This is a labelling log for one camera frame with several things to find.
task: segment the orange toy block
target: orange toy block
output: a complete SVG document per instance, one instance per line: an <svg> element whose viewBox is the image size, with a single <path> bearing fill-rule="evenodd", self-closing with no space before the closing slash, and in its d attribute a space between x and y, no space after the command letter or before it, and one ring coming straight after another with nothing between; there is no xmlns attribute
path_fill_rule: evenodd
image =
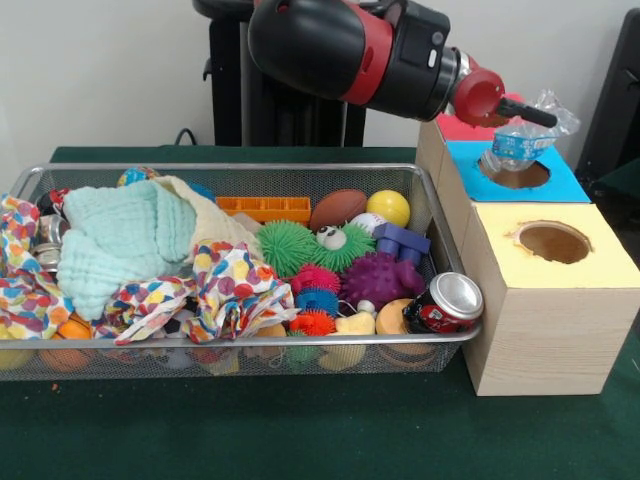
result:
<svg viewBox="0 0 640 480"><path fill-rule="evenodd" d="M311 219L309 197L217 197L216 203L228 215L245 213L260 223L290 220L308 226Z"/></svg>

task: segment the wire mesh basket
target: wire mesh basket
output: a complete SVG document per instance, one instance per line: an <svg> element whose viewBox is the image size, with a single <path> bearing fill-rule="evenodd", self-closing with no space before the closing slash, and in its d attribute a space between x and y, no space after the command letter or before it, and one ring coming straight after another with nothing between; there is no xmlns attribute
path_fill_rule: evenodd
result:
<svg viewBox="0 0 640 480"><path fill-rule="evenodd" d="M367 195L391 189L411 204L408 228L431 239L419 272L427 282L443 271L463 272L431 178L406 164L159 164L164 175L196 182L219 196L310 196L312 205L339 189ZM122 164L52 164L25 171L11 194L35 202L56 188L113 187ZM187 339L118 347L112 340L0 341L0 380L307 375L439 372L467 332L435 335L240 338L195 345Z"/></svg>

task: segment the white wall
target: white wall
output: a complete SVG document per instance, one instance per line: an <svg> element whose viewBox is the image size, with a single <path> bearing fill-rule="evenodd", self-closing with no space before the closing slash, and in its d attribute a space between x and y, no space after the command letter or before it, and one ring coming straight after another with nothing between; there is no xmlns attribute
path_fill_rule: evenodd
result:
<svg viewBox="0 0 640 480"><path fill-rule="evenodd" d="M449 15L449 44L527 97L556 90L582 141L625 12L636 0L420 0ZM158 145L183 126L213 141L200 79L208 21L189 0L0 0L0 191L58 145ZM417 124L370 113L367 145L416 142Z"/></svg>
<svg viewBox="0 0 640 480"><path fill-rule="evenodd" d="M212 143L208 25L190 0L0 0L0 191L58 145Z"/></svg>

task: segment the yellow ball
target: yellow ball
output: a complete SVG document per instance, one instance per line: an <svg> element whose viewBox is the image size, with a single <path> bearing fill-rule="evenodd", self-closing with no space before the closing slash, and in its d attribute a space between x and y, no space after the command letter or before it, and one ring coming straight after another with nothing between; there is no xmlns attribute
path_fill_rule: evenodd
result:
<svg viewBox="0 0 640 480"><path fill-rule="evenodd" d="M15 340L0 324L0 340ZM15 370L20 368L33 357L33 350L0 350L0 370Z"/></svg>
<svg viewBox="0 0 640 480"><path fill-rule="evenodd" d="M407 199L393 190L381 190L367 201L367 213L377 213L388 222L406 227L411 217L411 208Z"/></svg>

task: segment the yellow box top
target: yellow box top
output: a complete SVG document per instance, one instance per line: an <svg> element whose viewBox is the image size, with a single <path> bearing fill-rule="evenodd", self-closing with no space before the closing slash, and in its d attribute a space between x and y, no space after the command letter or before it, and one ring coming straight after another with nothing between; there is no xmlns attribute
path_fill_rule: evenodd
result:
<svg viewBox="0 0 640 480"><path fill-rule="evenodd" d="M640 288L640 271L595 205L475 208L508 287Z"/></svg>

